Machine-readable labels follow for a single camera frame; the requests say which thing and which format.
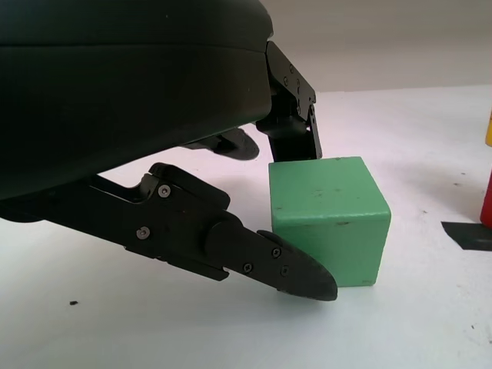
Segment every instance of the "green cube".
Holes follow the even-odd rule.
[[[272,163],[274,233],[307,252],[339,287],[376,282],[391,212],[361,158]]]

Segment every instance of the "black plastic part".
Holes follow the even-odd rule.
[[[267,59],[270,79],[275,82],[272,85],[294,98],[298,116],[306,121],[310,107],[316,102],[314,89],[274,42],[268,42]]]
[[[228,276],[227,267],[289,294],[336,298],[323,266],[278,236],[244,228],[226,212],[228,202],[223,191],[189,173],[156,164],[134,188],[93,176],[1,205],[216,281]]]
[[[222,222],[208,234],[205,251],[225,267],[279,291],[321,301],[336,300],[335,279],[321,264],[276,235],[258,233],[263,237],[240,224]],[[281,250],[277,258],[275,249]]]
[[[258,0],[0,2],[0,46],[178,44],[264,52],[272,33]]]
[[[217,155],[236,160],[253,160],[260,154],[258,145],[240,128],[193,142],[185,147],[191,150],[207,149]]]
[[[256,126],[268,135],[274,160],[321,158],[313,88],[273,42],[268,42],[267,60],[272,108]]]
[[[3,199],[257,121],[271,93],[263,52],[0,46],[0,105]]]

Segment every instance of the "metal bracket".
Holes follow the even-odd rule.
[[[99,176],[0,202],[3,214],[45,219],[221,281],[223,268],[280,291],[332,301],[337,285],[309,255],[226,210],[229,196],[172,165],[153,165],[124,188]]]
[[[314,89],[273,42],[268,42],[267,63],[272,109],[256,126],[268,135],[274,160],[321,158]]]

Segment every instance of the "screw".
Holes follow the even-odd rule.
[[[274,259],[278,259],[278,257],[282,254],[282,251],[280,248],[274,248],[271,252],[271,256],[274,257]]]
[[[280,275],[282,277],[287,277],[287,274],[289,274],[289,267],[288,265],[284,265],[282,269],[280,270]]]
[[[147,227],[142,227],[142,228],[137,230],[137,238],[139,240],[145,240],[150,235],[151,235],[151,230],[148,229]]]
[[[161,196],[162,198],[168,198],[171,194],[171,188],[168,185],[163,184],[161,187],[159,187],[158,193],[159,196]]]
[[[253,264],[246,263],[245,265],[243,265],[243,272],[245,274],[251,273],[252,270],[253,270]]]

